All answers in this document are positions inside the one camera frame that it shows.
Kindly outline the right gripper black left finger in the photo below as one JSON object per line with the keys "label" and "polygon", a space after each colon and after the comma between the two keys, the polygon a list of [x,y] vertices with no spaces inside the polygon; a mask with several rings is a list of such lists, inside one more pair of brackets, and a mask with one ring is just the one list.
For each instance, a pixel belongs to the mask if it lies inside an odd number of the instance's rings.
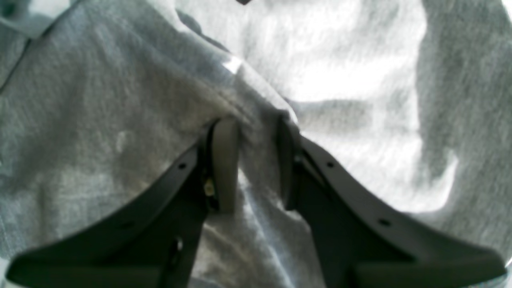
{"label": "right gripper black left finger", "polygon": [[146,191],[96,224],[15,257],[8,288],[185,288],[210,212],[232,213],[238,122],[213,121]]}

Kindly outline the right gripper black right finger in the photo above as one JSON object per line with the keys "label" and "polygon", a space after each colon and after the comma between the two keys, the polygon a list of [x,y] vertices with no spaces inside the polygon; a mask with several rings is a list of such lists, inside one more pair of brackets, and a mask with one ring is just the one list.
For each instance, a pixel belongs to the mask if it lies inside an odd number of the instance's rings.
{"label": "right gripper black right finger", "polygon": [[280,197],[311,231],[328,288],[464,288],[506,276],[502,258],[374,196],[289,117],[277,120]]}

